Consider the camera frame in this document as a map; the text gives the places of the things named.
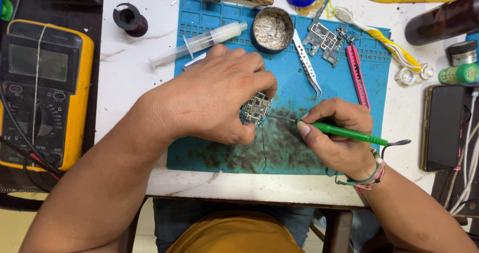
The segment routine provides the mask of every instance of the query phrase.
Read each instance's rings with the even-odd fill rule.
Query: bracelet
[[[376,161],[376,169],[374,170],[373,174],[370,177],[364,180],[357,181],[348,176],[348,180],[346,180],[346,182],[343,182],[343,181],[338,181],[338,172],[336,172],[335,173],[336,177],[334,178],[334,182],[340,185],[354,185],[356,186],[356,189],[358,191],[369,190],[375,184],[381,182],[385,173],[384,166],[386,165],[386,162],[380,157],[376,149],[371,148],[371,153],[373,153],[374,159]]]

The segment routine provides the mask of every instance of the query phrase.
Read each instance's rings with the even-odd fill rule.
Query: marble surface
[[[173,78],[174,63],[153,70],[148,57],[176,46],[178,2],[175,0],[104,0],[104,20],[98,85],[95,142],[98,142],[130,109],[144,92]],[[141,38],[128,36],[113,21],[116,5],[130,2],[146,17],[148,32]],[[226,3],[262,8],[242,0]],[[370,0],[332,0],[333,6],[353,11],[354,17],[369,26],[391,28],[392,39],[420,63],[437,70],[448,66],[444,49],[464,40],[459,36],[426,46],[411,46],[404,38],[407,22],[440,3],[379,4]],[[286,0],[274,6],[295,14]],[[411,139],[407,146],[390,147],[385,159],[392,168],[431,193],[434,174],[419,170],[424,90],[436,84],[432,78],[408,88],[399,87],[394,75],[400,66],[394,60],[388,74],[382,138]],[[351,186],[334,183],[324,175],[233,174],[168,170],[166,155],[156,163],[148,182],[147,195],[257,200],[286,203],[367,206]]]

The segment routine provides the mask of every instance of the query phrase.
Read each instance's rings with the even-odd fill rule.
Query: green screwdriver
[[[294,119],[275,116],[275,115],[268,115],[268,117],[287,120],[287,121],[295,122],[296,124],[301,121],[301,118],[294,120]],[[354,140],[359,140],[359,141],[377,144],[381,146],[387,146],[387,141],[384,139],[374,137],[374,136],[369,136],[368,134],[360,133],[354,130],[340,128],[340,127],[336,127],[336,126],[332,126],[332,125],[320,123],[320,122],[314,122],[314,123],[311,123],[311,125],[319,129],[322,133],[331,133],[334,135],[348,137]]]

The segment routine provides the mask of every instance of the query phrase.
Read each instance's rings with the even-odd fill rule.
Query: toothbrush
[[[408,67],[415,72],[421,71],[421,65],[410,55],[408,52],[404,51],[399,45],[393,43],[390,39],[386,38],[378,29],[365,26],[360,24],[353,18],[353,14],[343,7],[336,7],[336,17],[341,21],[353,24],[356,27],[366,31],[371,37],[380,41],[386,48],[391,51],[391,54],[398,60],[398,62],[404,67]]]

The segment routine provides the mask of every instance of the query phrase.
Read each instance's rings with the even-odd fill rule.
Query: smartphone
[[[421,170],[451,170],[458,165],[466,88],[433,85],[426,89]]]

